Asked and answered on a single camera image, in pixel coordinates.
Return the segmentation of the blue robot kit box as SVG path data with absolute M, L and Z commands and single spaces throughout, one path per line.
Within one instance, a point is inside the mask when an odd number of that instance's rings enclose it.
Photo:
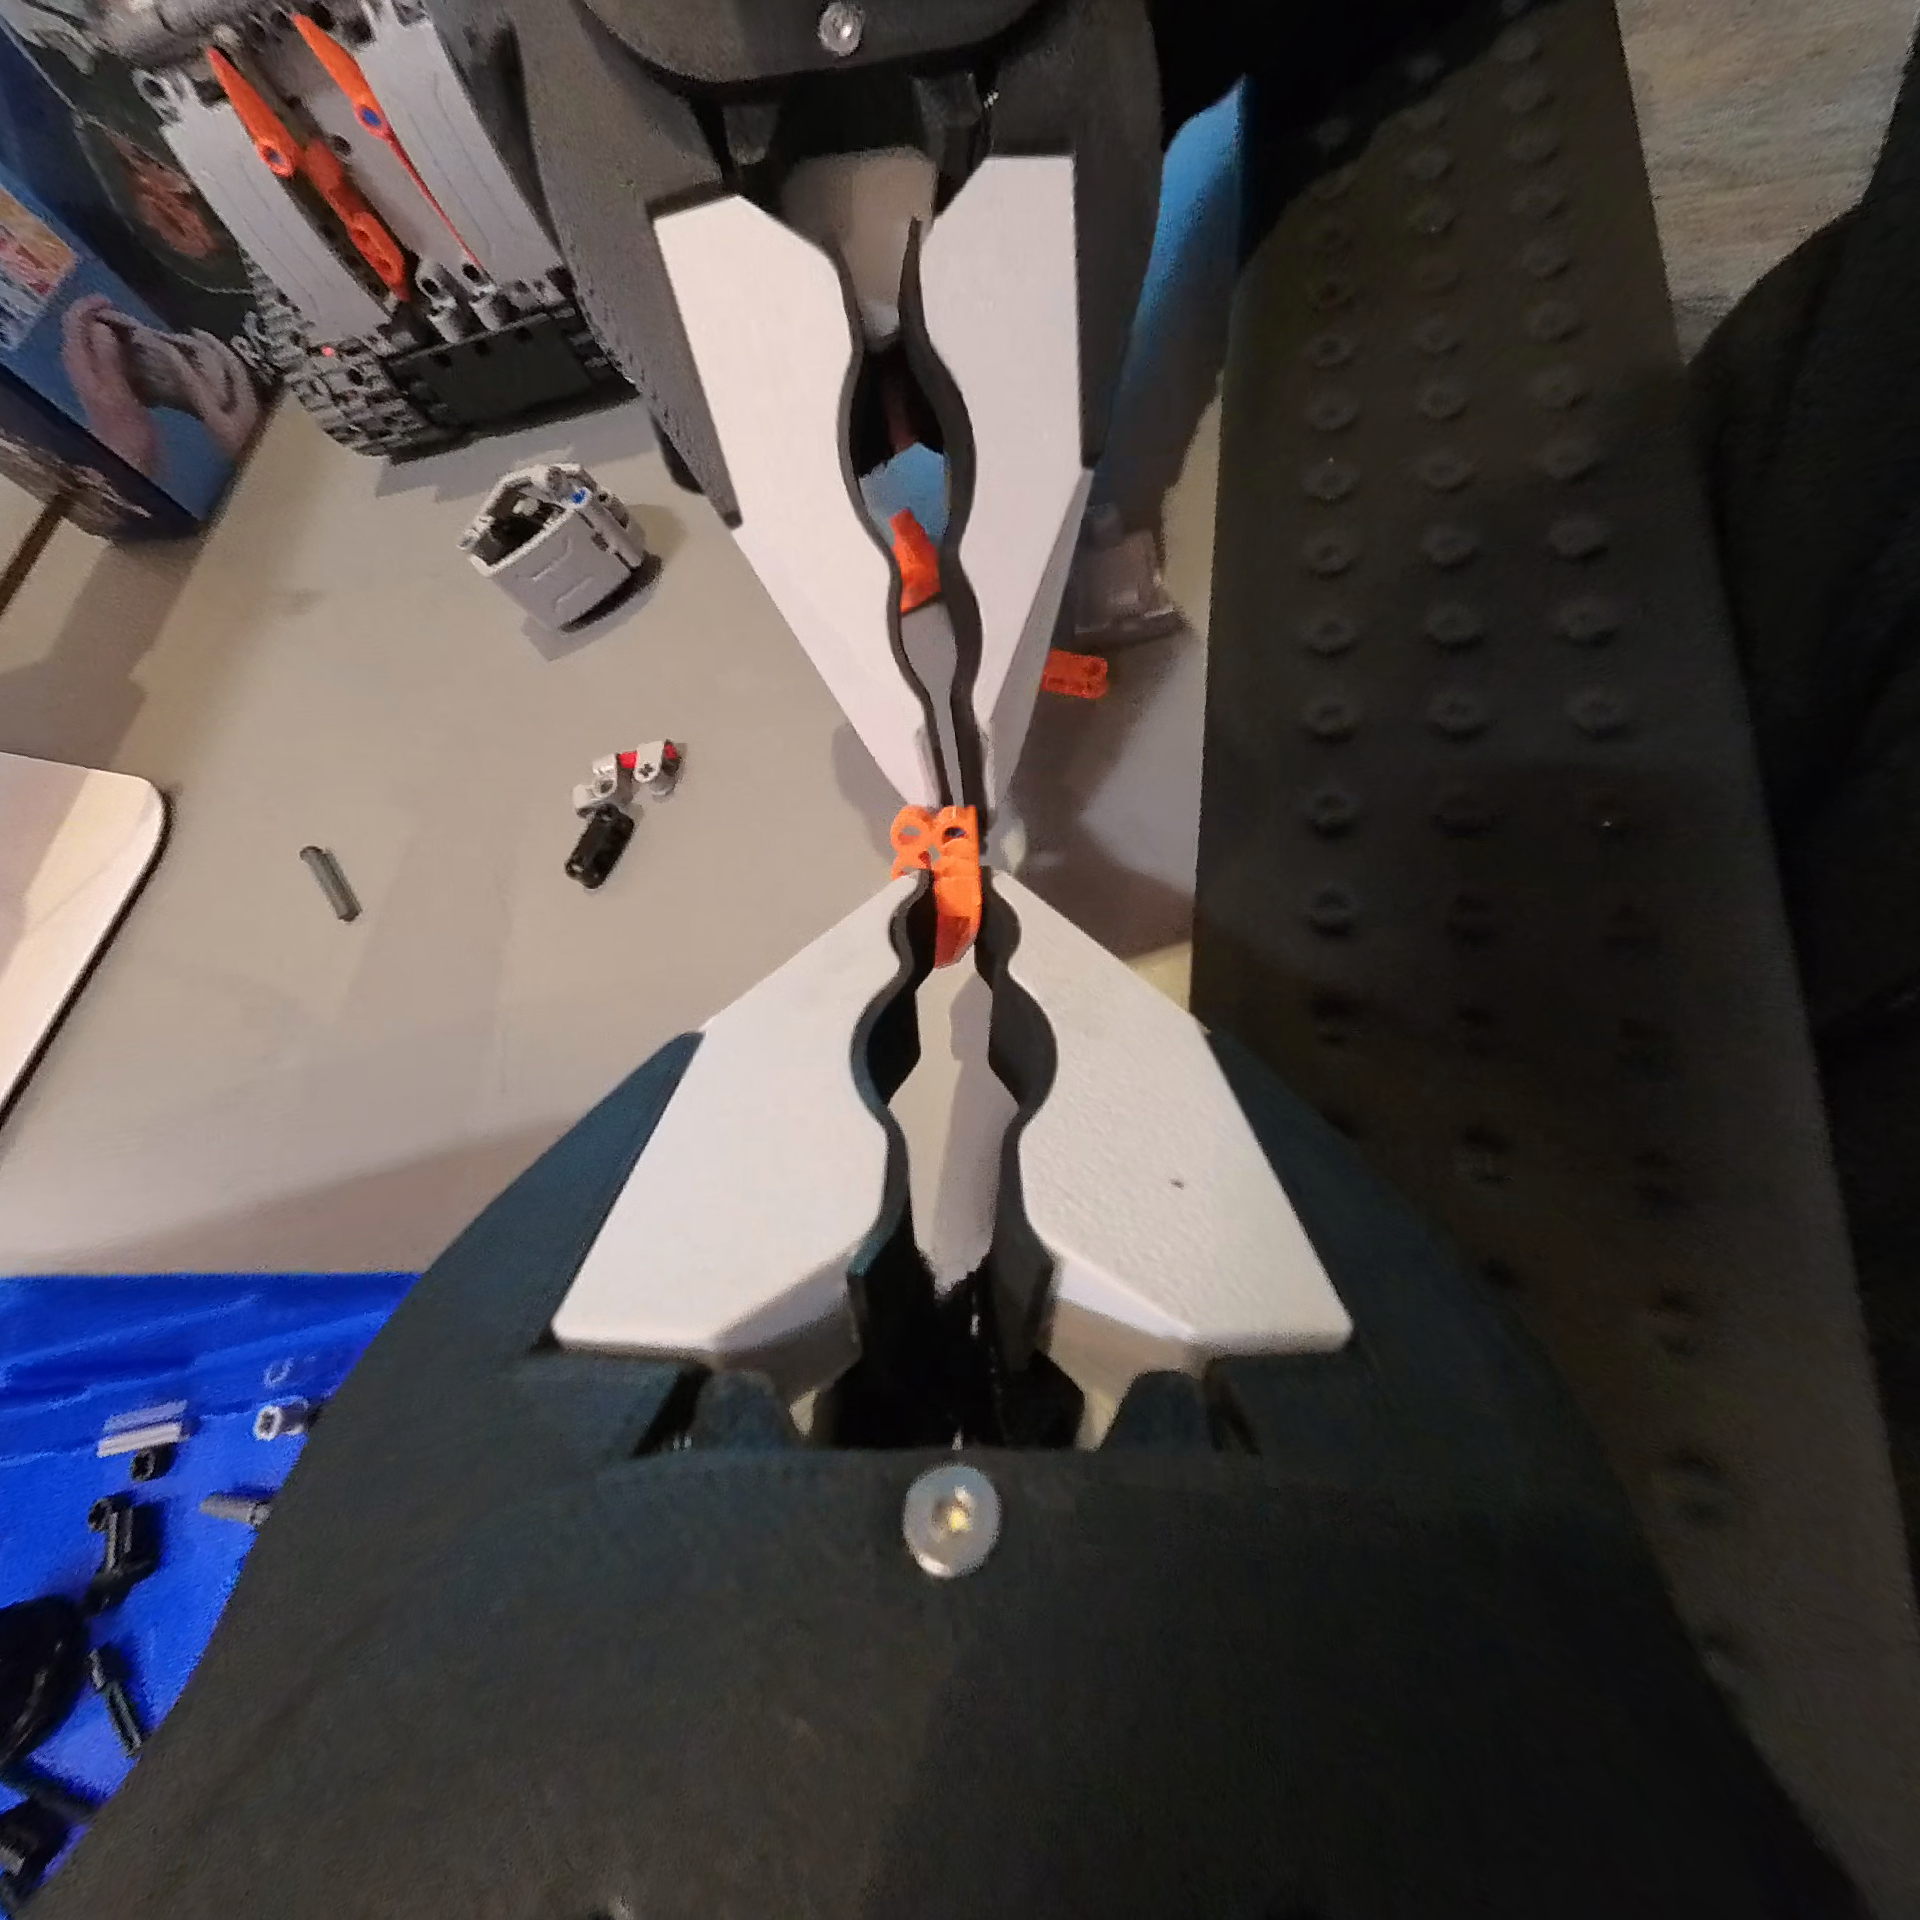
M 102 12 L 5 4 L 5 478 L 102 538 L 190 538 L 273 374 L 249 265 Z

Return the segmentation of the orange connector piece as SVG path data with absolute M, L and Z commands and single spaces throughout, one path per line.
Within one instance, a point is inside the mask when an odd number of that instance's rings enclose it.
M 888 828 L 890 878 L 927 876 L 931 901 L 929 965 L 961 961 L 981 925 L 981 834 L 974 806 L 897 809 Z

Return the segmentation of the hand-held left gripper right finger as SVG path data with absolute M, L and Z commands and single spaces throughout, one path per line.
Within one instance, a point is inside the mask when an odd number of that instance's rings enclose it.
M 983 880 L 966 1260 L 995 1442 L 1095 1448 L 1143 1377 L 1339 1353 L 1352 1315 L 1186 1008 Z

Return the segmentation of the pile of small building pieces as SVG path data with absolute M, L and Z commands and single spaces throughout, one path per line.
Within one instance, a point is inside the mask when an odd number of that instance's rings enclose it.
M 65 1595 L 87 1621 L 70 1715 L 5 1766 L 5 1916 L 31 1914 L 177 1702 L 347 1363 L 247 1355 L 5 1411 L 5 1608 Z

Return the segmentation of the black wheel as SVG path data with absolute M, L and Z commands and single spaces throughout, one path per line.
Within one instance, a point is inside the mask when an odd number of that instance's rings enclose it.
M 23 1763 L 73 1713 L 88 1630 L 65 1595 L 1 1608 L 1 1770 Z

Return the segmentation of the person's black jacket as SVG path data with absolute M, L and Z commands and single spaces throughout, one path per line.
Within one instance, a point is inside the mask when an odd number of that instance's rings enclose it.
M 1914 1288 L 1914 235 L 1856 208 L 1690 365 L 1696 438 L 1862 1290 Z

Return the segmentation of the blue plastic bin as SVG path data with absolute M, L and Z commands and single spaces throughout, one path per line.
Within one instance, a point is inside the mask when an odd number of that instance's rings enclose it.
M 414 1283 L 405 1272 L 6 1281 L 1 1472 L 5 1411 L 41 1389 L 163 1386 L 247 1355 L 321 1352 L 350 1355 L 341 1388 Z

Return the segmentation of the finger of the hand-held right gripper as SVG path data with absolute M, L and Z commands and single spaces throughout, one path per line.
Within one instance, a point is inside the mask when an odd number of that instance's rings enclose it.
M 899 803 L 952 803 L 897 565 L 851 468 L 861 338 L 838 262 L 738 196 L 663 216 L 655 241 L 738 550 Z
M 1078 324 L 1069 156 L 986 157 L 913 227 L 903 340 L 944 437 L 947 712 L 981 819 L 1013 781 L 1088 502 Z

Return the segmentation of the tracked toy robot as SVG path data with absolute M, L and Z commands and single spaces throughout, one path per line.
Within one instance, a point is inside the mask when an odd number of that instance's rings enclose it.
M 408 461 L 627 400 L 546 219 L 512 50 L 464 4 L 101 4 L 247 265 L 279 384 Z

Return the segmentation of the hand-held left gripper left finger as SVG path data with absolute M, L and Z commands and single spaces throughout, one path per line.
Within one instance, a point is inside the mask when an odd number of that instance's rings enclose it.
M 851 1266 L 905 1193 L 856 1035 L 897 993 L 918 901 L 918 880 L 887 880 L 698 1028 L 551 1320 L 563 1352 L 755 1374 L 856 1361 Z

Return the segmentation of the white stand base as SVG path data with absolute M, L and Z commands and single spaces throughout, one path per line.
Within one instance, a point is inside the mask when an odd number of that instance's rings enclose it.
M 168 826 L 155 784 L 1 754 L 1 1105 L 152 874 Z

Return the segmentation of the grey motor block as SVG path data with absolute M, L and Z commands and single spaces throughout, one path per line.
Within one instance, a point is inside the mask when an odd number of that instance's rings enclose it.
M 522 464 L 493 480 L 459 548 L 546 633 L 571 633 L 647 586 L 655 553 L 626 502 L 579 464 Z

